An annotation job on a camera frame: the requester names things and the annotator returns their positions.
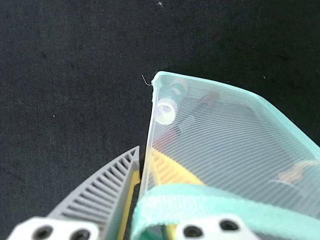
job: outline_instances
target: black fabric background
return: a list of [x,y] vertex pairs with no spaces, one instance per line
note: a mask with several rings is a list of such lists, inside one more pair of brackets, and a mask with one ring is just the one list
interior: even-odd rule
[[1,0],[0,239],[146,145],[157,71],[266,98],[320,144],[318,0]]

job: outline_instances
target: yellow object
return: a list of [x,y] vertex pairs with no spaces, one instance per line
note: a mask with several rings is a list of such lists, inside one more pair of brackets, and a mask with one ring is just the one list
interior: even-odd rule
[[130,185],[128,196],[127,196],[127,199],[126,199],[125,207],[124,207],[124,210],[123,210],[123,215],[122,215],[122,220],[121,220],[121,225],[120,225],[120,228],[119,228],[117,240],[123,240],[124,237],[125,237],[125,230],[126,230],[126,226],[127,226],[129,212],[130,212],[130,206],[131,206],[131,202],[132,202],[132,197],[133,197],[133,194],[134,194],[134,188],[138,183],[140,183],[140,173],[139,173],[138,170],[136,170],[132,174],[131,185]]
[[[198,184],[205,185],[185,167],[152,148],[151,167],[156,185],[163,184]],[[170,240],[176,239],[177,225],[167,225],[166,231]]]

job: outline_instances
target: gray ribbed plastic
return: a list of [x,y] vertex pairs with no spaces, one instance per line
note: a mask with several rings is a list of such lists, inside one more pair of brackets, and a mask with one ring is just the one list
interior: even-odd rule
[[139,170],[139,146],[118,156],[72,191],[49,218],[89,221],[100,239],[117,239],[133,172]]
[[[139,197],[158,184],[156,149],[207,186],[320,219],[320,148],[268,101],[228,84],[169,72],[158,72],[152,85]],[[163,164],[161,171],[168,168]],[[165,182],[170,178],[177,182],[169,172]]]

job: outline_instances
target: mint green strap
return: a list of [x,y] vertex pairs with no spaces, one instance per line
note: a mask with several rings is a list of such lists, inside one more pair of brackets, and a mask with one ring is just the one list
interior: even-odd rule
[[208,186],[166,184],[137,203],[131,240],[151,240],[149,227],[219,214],[238,215],[254,232],[291,240],[318,240],[320,221],[280,207],[254,202]]

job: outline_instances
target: gray plastic gripper finger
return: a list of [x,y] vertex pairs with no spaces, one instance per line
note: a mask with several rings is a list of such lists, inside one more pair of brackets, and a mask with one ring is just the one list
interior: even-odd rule
[[139,170],[139,146],[118,156],[73,190],[48,218],[89,221],[100,239],[117,239],[134,171]]

